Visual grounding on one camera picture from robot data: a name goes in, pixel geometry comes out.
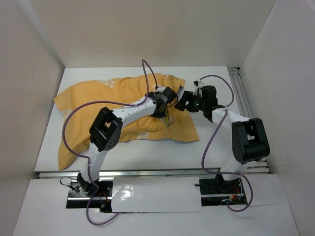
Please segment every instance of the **floral pattern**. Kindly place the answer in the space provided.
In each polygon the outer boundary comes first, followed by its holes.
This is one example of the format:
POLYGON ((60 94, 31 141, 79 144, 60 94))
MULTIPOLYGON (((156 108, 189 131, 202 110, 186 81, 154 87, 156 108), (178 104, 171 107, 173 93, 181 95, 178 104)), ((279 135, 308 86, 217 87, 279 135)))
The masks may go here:
POLYGON ((61 111, 61 114, 63 115, 63 118, 66 119, 70 115, 71 112, 72 112, 71 109, 67 109, 67 110, 61 111))
POLYGON ((139 132, 137 136, 137 140, 139 139, 146 139, 149 135, 149 132, 139 132))
POLYGON ((102 83, 106 86, 109 86, 110 88, 113 88, 114 84, 116 83, 115 80, 97 80, 97 81, 99 81, 100 83, 102 83))

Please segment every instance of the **orange cloth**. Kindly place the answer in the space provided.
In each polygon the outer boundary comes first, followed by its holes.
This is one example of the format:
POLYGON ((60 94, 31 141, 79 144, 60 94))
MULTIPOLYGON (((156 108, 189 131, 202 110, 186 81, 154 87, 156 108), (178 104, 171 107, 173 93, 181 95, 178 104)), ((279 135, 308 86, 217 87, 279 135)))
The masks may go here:
MULTIPOLYGON (((185 80, 171 75, 156 74, 158 86, 170 87, 178 91, 184 87, 185 80)), ((153 76, 148 75, 149 89, 155 90, 153 76)), ((55 99, 55 104, 62 112, 64 119, 78 106, 92 101, 108 100, 122 103, 132 103, 139 100, 146 93, 144 75, 112 80, 92 80, 77 83, 60 93, 55 99)), ((82 108, 70 119, 65 136, 69 146, 75 152, 88 149, 90 144, 89 129, 103 107, 109 109, 120 108, 113 104, 94 104, 82 108)), ((167 118, 159 119, 152 116, 143 117, 128 126, 121 133, 120 142, 137 139, 174 139, 183 142, 197 141, 198 134, 188 112, 181 112, 174 107, 167 108, 167 118)), ((59 170, 71 165, 76 158, 71 154, 61 141, 58 153, 59 170)))

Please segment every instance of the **robotic arm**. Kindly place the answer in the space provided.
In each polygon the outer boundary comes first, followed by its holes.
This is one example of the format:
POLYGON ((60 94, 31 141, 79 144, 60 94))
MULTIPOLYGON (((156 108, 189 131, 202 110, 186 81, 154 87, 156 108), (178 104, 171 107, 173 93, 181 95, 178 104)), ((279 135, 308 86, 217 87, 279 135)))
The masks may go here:
MULTIPOLYGON (((194 82, 194 92, 184 91, 182 99, 175 105, 180 111, 203 112, 210 122, 219 123, 224 114, 224 106, 218 104, 217 90, 214 86, 205 86, 200 81, 194 82)), ((260 161, 270 154, 266 132, 259 118, 249 119, 234 112, 228 115, 222 124, 232 133, 233 154, 220 172, 243 173, 255 161, 260 161)), ((222 175, 225 181, 238 178, 238 175, 222 175)))
MULTIPOLYGON (((81 188, 88 192, 88 195, 94 192, 93 182, 99 179, 100 168, 103 164, 108 151, 113 149, 120 137, 122 129, 128 124, 145 116, 161 118, 166 116, 166 106, 177 97, 170 87, 159 87, 155 92, 149 92, 148 98, 141 106, 122 107, 109 110, 102 108, 95 118, 90 128, 90 174, 88 174, 88 164, 86 164, 77 176, 81 188)), ((143 101, 142 97, 133 104, 143 101)))
MULTIPOLYGON (((225 114, 224 106, 218 105, 217 91, 214 86, 200 86, 195 82, 195 92, 184 91, 181 99, 175 105, 180 111, 202 111, 210 122, 219 123, 225 114)), ((123 107, 109 110, 102 108, 90 128, 90 174, 88 164, 84 166, 77 176, 77 180, 88 195, 94 192, 93 182, 99 179, 99 172, 104 158, 109 150, 114 148, 119 141, 122 128, 144 117, 153 116, 161 118, 166 115, 167 104, 173 102, 177 94, 169 87, 158 88, 150 92, 148 99, 141 106, 123 107)), ((223 126, 232 132, 233 155, 220 169, 221 172, 242 173, 254 161, 268 156, 270 148, 261 119, 249 119, 233 112, 228 112, 223 126)), ((237 175, 222 175, 224 180, 233 180, 237 175)))

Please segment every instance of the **wire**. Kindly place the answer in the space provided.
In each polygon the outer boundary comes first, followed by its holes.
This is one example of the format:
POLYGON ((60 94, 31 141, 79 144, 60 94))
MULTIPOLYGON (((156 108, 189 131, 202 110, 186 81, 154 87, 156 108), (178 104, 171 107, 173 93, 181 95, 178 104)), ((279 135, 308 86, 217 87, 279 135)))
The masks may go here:
MULTIPOLYGON (((230 102, 229 104, 227 104, 226 107, 228 108, 229 106, 231 106, 232 103, 234 102, 234 92, 233 92, 233 89, 232 89, 231 85, 230 85, 224 78, 222 78, 221 76, 218 76, 218 75, 206 75, 206 76, 200 78, 199 80, 203 80, 203 79, 209 78, 209 77, 216 77, 216 78, 219 78, 219 79, 221 79, 221 80, 228 86, 228 88, 230 89, 231 94, 232 94, 232 100, 231 100, 231 102, 230 102)), ((228 111, 227 111, 227 109, 226 109, 226 110, 225 110, 225 113, 224 113, 224 116, 223 116, 222 119, 220 120, 219 124, 217 125, 215 131, 213 132, 212 136, 210 137, 210 140, 208 141, 208 143, 207 143, 207 145, 206 145, 206 148, 205 148, 205 150, 204 150, 204 152, 203 152, 202 159, 201 159, 201 168, 203 169, 203 171, 205 171, 205 172, 207 172, 207 173, 209 173, 209 174, 212 174, 212 175, 217 175, 217 174, 219 174, 219 175, 238 175, 238 176, 240 176, 240 177, 243 177, 243 178, 246 180, 246 182, 247 182, 247 184, 248 184, 248 186, 249 186, 249 188, 250 188, 250 192, 251 192, 251 198, 250 198, 248 204, 247 204, 244 208, 242 208, 242 209, 240 209, 240 210, 236 210, 236 209, 233 209, 233 208, 231 208, 231 207, 229 206, 229 201, 226 203, 227 207, 228 207, 231 211, 234 211, 234 212, 241 212, 241 211, 244 211, 244 210, 246 210, 247 208, 249 208, 250 205, 252 204, 253 190, 252 190, 252 185, 251 185, 250 181, 248 180, 248 178, 247 178, 244 174, 242 174, 242 173, 237 173, 237 172, 214 172, 214 171, 209 171, 209 170, 207 170, 207 169, 205 168, 205 158, 206 158, 206 155, 207 155, 209 146, 210 146, 210 144, 212 143, 213 139, 215 138, 216 134, 218 133, 220 127, 222 126, 222 124, 223 124, 225 118, 227 117, 227 114, 228 114, 228 111)))
POLYGON ((107 199, 107 194, 105 193, 105 191, 102 189, 102 192, 104 194, 104 197, 106 198, 106 201, 109 202, 109 200, 107 199))
POLYGON ((154 81, 156 83, 156 90, 158 89, 158 81, 157 81, 157 78, 156 78, 156 75, 155 73, 153 72, 152 68, 149 66, 149 64, 145 61, 145 60, 142 60, 142 68, 144 68, 144 63, 147 65, 147 67, 149 68, 149 70, 151 71, 153 77, 154 77, 154 81))
POLYGON ((86 208, 86 217, 87 217, 87 220, 92 224, 92 225, 96 225, 96 226, 100 226, 100 225, 105 225, 109 222, 111 222, 113 219, 115 219, 119 213, 116 213, 113 217, 109 218, 108 220, 104 221, 104 222, 100 222, 100 223, 96 223, 94 221, 92 221, 90 219, 90 216, 89 216, 89 206, 90 206, 90 203, 91 203, 91 200, 92 198, 95 196, 95 194, 98 192, 98 189, 99 189, 99 186, 94 183, 94 181, 92 181, 92 177, 91 177, 91 170, 90 170, 90 163, 91 163, 91 158, 89 156, 85 156, 85 155, 81 155, 79 153, 76 153, 74 150, 72 150, 70 148, 70 146, 68 145, 66 139, 65 139, 65 129, 66 129, 66 126, 69 122, 69 120, 71 119, 71 117, 77 112, 79 111, 80 109, 86 107, 86 106, 89 106, 89 105, 92 105, 92 104, 99 104, 99 103, 108 103, 108 104, 116 104, 116 105, 121 105, 121 106, 128 106, 128 107, 135 107, 135 106, 140 106, 142 105, 143 103, 146 102, 146 100, 148 99, 149 97, 149 80, 148 80, 148 75, 147 75, 147 72, 146 72, 146 69, 145 69, 145 65, 146 64, 148 66, 148 68, 151 70, 151 72, 153 73, 153 76, 155 78, 155 81, 157 80, 156 77, 155 77, 155 74, 153 72, 153 70, 151 69, 151 67, 148 65, 148 63, 143 59, 142 61, 142 68, 143 68, 143 72, 144 72, 144 76, 146 78, 146 84, 147 84, 147 93, 145 95, 145 99, 142 101, 142 102, 139 102, 138 104, 127 104, 127 103, 120 103, 120 102, 113 102, 113 101, 93 101, 93 102, 88 102, 88 103, 85 103, 85 104, 82 104, 81 106, 77 107, 76 109, 74 109, 70 114, 69 116, 65 119, 64 121, 64 124, 63 124, 63 130, 62 130, 62 138, 63 138, 63 143, 64 143, 64 146, 68 149, 69 152, 71 152, 73 155, 76 155, 78 157, 82 157, 82 158, 86 158, 88 160, 88 177, 89 177, 89 180, 91 182, 91 184, 93 184, 96 189, 95 189, 95 192, 92 193, 89 201, 88 201, 88 204, 87 204, 87 208, 86 208))
POLYGON ((64 177, 62 177, 62 178, 60 179, 60 184, 61 184, 61 185, 67 186, 67 187, 71 188, 73 191, 75 191, 75 187, 73 187, 73 186, 71 186, 71 185, 64 184, 64 183, 62 182, 63 178, 70 178, 70 179, 72 179, 72 180, 76 180, 76 179, 71 178, 71 177, 67 177, 67 176, 64 176, 64 177))
POLYGON ((173 102, 172 105, 169 105, 169 106, 166 106, 166 107, 167 107, 167 108, 170 108, 170 107, 174 106, 177 102, 178 102, 178 95, 176 94, 176 101, 173 102))
POLYGON ((100 196, 100 191, 98 191, 98 195, 99 195, 99 201, 100 201, 100 203, 103 204, 102 197, 100 196))
POLYGON ((240 193, 240 191, 238 190, 238 187, 236 185, 234 185, 233 188, 236 190, 234 196, 237 196, 240 193))

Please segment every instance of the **white paper sheet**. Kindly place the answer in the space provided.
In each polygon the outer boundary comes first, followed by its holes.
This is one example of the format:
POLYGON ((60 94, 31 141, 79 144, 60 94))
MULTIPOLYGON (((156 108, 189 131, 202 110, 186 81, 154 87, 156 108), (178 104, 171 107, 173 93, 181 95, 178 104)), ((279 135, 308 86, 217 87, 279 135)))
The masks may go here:
POLYGON ((197 177, 120 177, 112 193, 113 212, 201 211, 197 177))
MULTIPOLYGON (((253 189, 252 206, 288 203, 279 175, 246 175, 253 189)), ((251 191, 243 179, 244 191, 247 200, 251 191)))

